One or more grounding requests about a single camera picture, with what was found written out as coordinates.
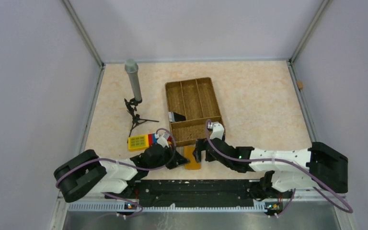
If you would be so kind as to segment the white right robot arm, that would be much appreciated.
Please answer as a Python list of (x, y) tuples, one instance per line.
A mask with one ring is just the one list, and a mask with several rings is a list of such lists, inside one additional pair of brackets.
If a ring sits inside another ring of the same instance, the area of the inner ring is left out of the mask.
[(313, 142), (301, 150), (264, 150), (254, 147), (233, 147), (225, 142), (225, 129), (219, 122), (207, 120), (205, 132), (197, 139), (193, 156), (201, 162), (218, 161), (239, 172), (264, 172), (262, 192), (275, 197), (291, 189), (320, 187), (338, 194), (348, 191), (348, 158), (322, 142)]

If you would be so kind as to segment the yellow leather card holder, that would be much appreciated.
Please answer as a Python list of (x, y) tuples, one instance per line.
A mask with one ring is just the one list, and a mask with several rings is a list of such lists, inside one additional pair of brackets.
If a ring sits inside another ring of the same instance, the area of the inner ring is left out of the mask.
[(183, 148), (184, 157), (189, 160), (189, 162), (184, 165), (184, 168), (186, 170), (200, 170), (201, 169), (201, 163), (197, 162), (196, 158), (194, 157), (195, 149), (196, 149), (195, 146), (184, 146)]

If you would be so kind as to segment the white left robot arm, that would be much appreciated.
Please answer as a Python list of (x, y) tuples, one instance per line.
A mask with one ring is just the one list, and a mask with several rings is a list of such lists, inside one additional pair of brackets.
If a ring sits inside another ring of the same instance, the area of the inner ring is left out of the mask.
[(65, 201), (71, 203), (86, 195), (107, 192), (129, 198), (135, 190), (133, 183), (147, 177), (149, 172), (171, 170), (190, 162), (176, 150), (169, 132), (129, 137), (127, 145), (129, 151), (141, 153), (114, 160), (100, 157), (89, 149), (59, 166), (54, 178)]

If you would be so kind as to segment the stack of black cards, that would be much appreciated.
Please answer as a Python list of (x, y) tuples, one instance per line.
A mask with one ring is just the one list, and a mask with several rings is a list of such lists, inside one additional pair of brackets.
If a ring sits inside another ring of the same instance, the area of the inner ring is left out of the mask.
[(168, 112), (168, 118), (171, 123), (186, 121), (186, 117), (176, 112)]

